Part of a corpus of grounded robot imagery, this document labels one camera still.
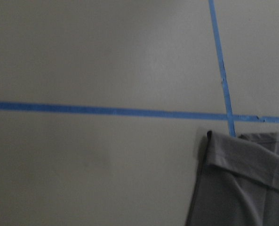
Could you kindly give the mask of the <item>dark brown t-shirt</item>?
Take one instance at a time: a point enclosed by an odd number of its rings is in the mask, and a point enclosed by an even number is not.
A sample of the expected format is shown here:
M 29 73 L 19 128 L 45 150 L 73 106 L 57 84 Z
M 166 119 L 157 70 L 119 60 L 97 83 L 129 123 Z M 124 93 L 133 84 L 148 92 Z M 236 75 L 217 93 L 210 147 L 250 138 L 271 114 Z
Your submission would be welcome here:
M 188 226 L 279 226 L 279 132 L 207 133 Z

